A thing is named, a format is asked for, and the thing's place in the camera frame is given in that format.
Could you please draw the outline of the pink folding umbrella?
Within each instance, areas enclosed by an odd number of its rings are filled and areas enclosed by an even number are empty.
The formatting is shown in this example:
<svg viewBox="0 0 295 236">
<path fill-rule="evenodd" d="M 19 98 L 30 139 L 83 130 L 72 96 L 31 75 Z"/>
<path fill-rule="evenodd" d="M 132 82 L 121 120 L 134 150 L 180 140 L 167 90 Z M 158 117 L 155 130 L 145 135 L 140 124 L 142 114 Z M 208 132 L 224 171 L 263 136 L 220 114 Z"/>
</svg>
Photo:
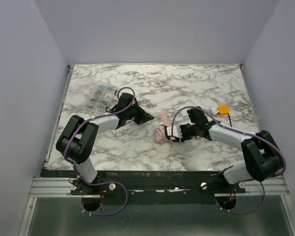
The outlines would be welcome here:
<svg viewBox="0 0 295 236">
<path fill-rule="evenodd" d="M 173 142 L 173 141 L 169 141 L 166 137 L 165 137 L 165 132 L 164 132 L 164 126 L 172 126 L 171 122 L 169 121 L 166 113 L 164 111 L 160 111 L 159 112 L 161 119 L 163 121 L 163 124 L 160 125 L 159 127 L 157 127 L 154 131 L 154 136 L 155 136 L 155 142 L 162 145 L 166 142 Z M 199 140 L 200 136 L 196 136 L 193 139 L 195 140 Z"/>
</svg>

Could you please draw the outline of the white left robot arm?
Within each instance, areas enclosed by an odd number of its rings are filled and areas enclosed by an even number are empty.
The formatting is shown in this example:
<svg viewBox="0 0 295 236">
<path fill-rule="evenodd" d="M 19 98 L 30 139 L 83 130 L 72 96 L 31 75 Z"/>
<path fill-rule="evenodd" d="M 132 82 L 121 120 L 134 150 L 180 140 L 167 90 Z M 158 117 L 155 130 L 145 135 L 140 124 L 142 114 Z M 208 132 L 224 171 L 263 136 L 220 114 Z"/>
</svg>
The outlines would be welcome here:
<svg viewBox="0 0 295 236">
<path fill-rule="evenodd" d="M 102 115 L 88 119 L 73 115 L 56 142 L 56 150 L 73 166 L 81 181 L 96 186 L 98 171 L 90 154 L 97 135 L 119 129 L 129 121 L 142 125 L 153 119 L 153 115 L 141 108 L 135 95 L 125 92 L 119 96 L 118 103 Z"/>
</svg>

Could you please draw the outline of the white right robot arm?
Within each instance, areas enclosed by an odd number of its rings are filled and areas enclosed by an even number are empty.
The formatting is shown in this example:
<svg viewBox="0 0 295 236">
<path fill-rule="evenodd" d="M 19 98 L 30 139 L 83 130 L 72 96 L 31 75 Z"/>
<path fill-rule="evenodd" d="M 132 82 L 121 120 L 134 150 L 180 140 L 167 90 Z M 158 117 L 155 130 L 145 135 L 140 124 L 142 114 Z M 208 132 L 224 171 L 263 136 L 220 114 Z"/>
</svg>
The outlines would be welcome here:
<svg viewBox="0 0 295 236">
<path fill-rule="evenodd" d="M 244 163 L 229 167 L 222 172 L 228 184 L 249 180 L 262 182 L 285 172 L 285 157 L 269 132 L 262 130 L 251 133 L 234 129 L 221 124 L 199 106 L 186 108 L 191 123 L 179 127 L 180 137 L 175 137 L 175 141 L 184 142 L 198 136 L 227 144 L 242 152 Z"/>
</svg>

